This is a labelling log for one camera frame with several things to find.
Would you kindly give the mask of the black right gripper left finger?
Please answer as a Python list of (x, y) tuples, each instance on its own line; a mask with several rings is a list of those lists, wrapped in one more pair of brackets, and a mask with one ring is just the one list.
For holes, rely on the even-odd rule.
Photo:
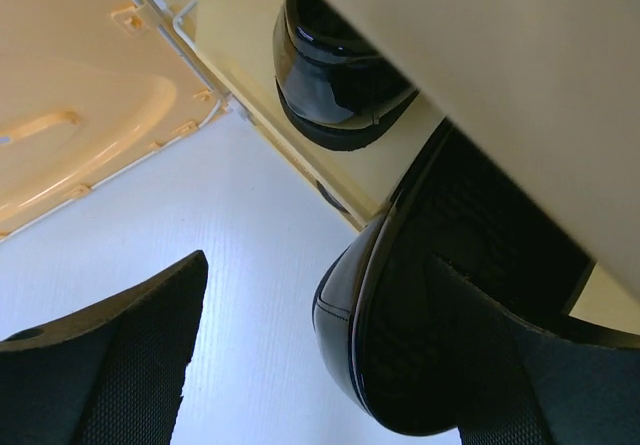
[(208, 263), (146, 281), (1, 342), (4, 444), (167, 444), (183, 399)]

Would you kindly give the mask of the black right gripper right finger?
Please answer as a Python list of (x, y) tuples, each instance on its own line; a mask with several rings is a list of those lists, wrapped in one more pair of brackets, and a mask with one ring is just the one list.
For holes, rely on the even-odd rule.
[(638, 335), (520, 316), (438, 257), (432, 303), (462, 443), (638, 443)]

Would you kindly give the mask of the black leather shoe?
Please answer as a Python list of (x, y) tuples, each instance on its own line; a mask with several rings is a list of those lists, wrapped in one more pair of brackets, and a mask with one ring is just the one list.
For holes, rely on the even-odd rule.
[(321, 279), (312, 322), (341, 391), (383, 427), (456, 424), (426, 261), (440, 258), (519, 312), (567, 314), (594, 263), (451, 122)]
[(331, 151), (354, 151), (378, 140), (418, 95), (325, 0), (284, 0), (272, 50), (286, 117)]

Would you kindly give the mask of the yellow cabinet door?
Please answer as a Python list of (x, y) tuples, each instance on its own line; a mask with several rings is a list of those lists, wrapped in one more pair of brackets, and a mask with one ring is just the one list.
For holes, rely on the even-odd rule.
[(1, 235), (219, 119), (158, 0), (1, 0)]

